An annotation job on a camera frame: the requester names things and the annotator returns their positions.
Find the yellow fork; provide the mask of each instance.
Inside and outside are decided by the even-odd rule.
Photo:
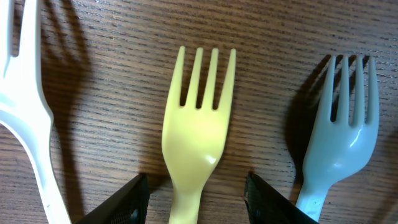
[[[218,49],[211,53],[202,107],[196,109],[203,49],[197,49],[187,102],[180,106],[185,47],[180,47],[163,123],[162,152],[173,182],[169,224],[196,224],[200,196],[224,150],[235,79],[236,50],[229,56],[220,103],[213,109]]]

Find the black object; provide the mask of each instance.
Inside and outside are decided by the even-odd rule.
[[[250,224],[317,224],[256,174],[248,175],[244,196]]]
[[[148,180],[139,174],[77,224],[145,224]]]

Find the wooden table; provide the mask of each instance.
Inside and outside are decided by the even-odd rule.
[[[16,2],[17,42],[23,0]],[[42,82],[55,115],[53,166],[71,219],[145,172],[147,223],[167,223],[172,186],[160,140],[184,45],[185,94],[197,47],[205,49],[202,94],[211,49],[220,50],[217,94],[229,51],[238,51],[229,135],[198,223],[249,223],[249,171],[295,203],[329,54],[377,57],[381,116],[369,164],[330,189],[320,223],[395,223],[397,39],[395,1],[44,0]],[[4,127],[0,140],[0,222],[46,223],[24,149]]]

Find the fork tine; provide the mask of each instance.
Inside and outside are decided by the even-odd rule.
[[[349,70],[348,57],[344,55],[343,66],[341,68],[341,85],[338,97],[338,110],[336,121],[348,123],[349,119]]]
[[[172,82],[170,84],[169,95],[167,97],[166,107],[179,107],[182,86],[182,71],[184,67],[185,47],[181,46],[178,51],[177,60],[175,62]]]
[[[363,83],[362,56],[356,58],[355,73],[355,103],[353,125],[357,126],[365,122],[365,90]]]
[[[327,118],[330,121],[331,103],[333,98],[333,80],[335,78],[336,56],[329,60],[328,73],[323,84],[322,96],[320,98],[317,118]]]
[[[218,49],[211,51],[209,73],[207,75],[205,94],[203,96],[202,108],[213,108],[214,91],[217,76]]]
[[[26,1],[21,27],[20,56],[40,60],[40,0]]]
[[[4,76],[11,56],[12,19],[14,17],[14,1],[0,1],[0,78]]]
[[[195,63],[193,64],[192,75],[187,95],[187,102],[185,103],[185,106],[192,107],[195,106],[197,103],[202,57],[203,57],[203,48],[200,47],[197,49],[197,54],[195,56]]]
[[[236,50],[232,49],[229,55],[228,68],[225,75],[223,90],[221,91],[219,111],[228,113],[231,111],[236,67]]]
[[[366,123],[369,125],[379,124],[379,89],[377,87],[376,63],[374,57],[369,59],[369,98],[368,98],[368,118]]]

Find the fork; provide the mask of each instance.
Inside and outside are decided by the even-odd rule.
[[[185,106],[180,106],[185,47],[180,47],[165,109],[162,152],[173,182],[169,224],[195,224],[203,187],[224,150],[233,98],[236,50],[232,49],[221,92],[213,109],[218,49],[211,53],[203,103],[196,108],[203,49],[198,48]]]
[[[336,57],[329,61],[317,117],[303,163],[304,183],[296,206],[319,220],[329,188],[359,170],[370,160],[379,129],[379,93],[376,63],[369,59],[368,114],[365,119],[363,59],[356,59],[353,121],[349,123],[349,66],[343,57],[336,121],[331,122]]]
[[[24,147],[50,224],[70,224],[50,156],[53,114],[44,98],[40,67],[40,0],[25,2],[19,55],[11,55],[13,0],[0,1],[0,123]]]

